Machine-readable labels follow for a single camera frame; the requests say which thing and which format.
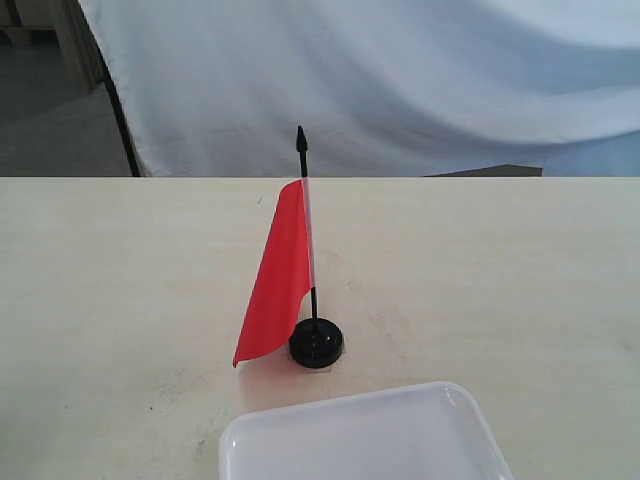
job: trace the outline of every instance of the table surface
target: table surface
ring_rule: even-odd
[[[234,370],[285,182],[0,180],[0,478],[212,479],[242,413],[434,380],[518,480],[638,478],[640,179],[315,179],[346,352]]]

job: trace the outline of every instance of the desk flag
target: desk flag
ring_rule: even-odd
[[[296,327],[300,303],[310,289],[304,186],[297,180],[280,192],[233,357],[234,367],[287,342]]]

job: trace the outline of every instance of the flag stand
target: flag stand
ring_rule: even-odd
[[[302,127],[298,126],[296,149],[300,155],[300,173],[304,182],[305,212],[307,232],[309,236],[309,262],[311,271],[311,318],[302,320],[289,339],[291,357],[307,368],[325,368],[333,364],[340,355],[344,339],[336,324],[318,317],[318,296],[315,284],[315,267],[313,252],[313,236],[311,229],[311,212],[309,205],[309,172],[307,170],[307,139]]]

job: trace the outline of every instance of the black round base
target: black round base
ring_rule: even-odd
[[[296,325],[289,339],[291,357],[307,368],[325,368],[342,355],[340,329],[324,318],[307,318]]]

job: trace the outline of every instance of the white plastic tray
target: white plastic tray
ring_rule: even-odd
[[[453,383],[252,413],[220,439],[222,480],[513,480],[478,405]]]

